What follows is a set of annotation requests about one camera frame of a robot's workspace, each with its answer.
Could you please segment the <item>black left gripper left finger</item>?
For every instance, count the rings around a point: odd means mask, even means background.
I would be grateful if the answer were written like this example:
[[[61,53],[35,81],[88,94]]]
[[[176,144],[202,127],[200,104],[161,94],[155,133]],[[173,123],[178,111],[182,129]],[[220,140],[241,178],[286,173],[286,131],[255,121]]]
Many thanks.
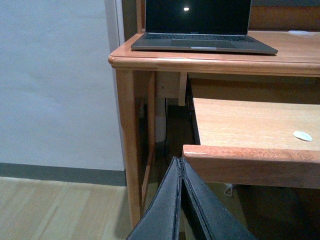
[[[178,240],[181,215],[181,163],[174,157],[129,240]]]

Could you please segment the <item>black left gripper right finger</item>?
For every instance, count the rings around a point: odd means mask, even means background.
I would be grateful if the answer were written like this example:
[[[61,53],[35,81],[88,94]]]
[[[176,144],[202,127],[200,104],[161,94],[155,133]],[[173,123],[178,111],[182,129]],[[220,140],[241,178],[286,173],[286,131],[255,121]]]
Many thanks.
[[[197,240],[255,240],[220,202],[190,164],[180,158],[181,206]]]

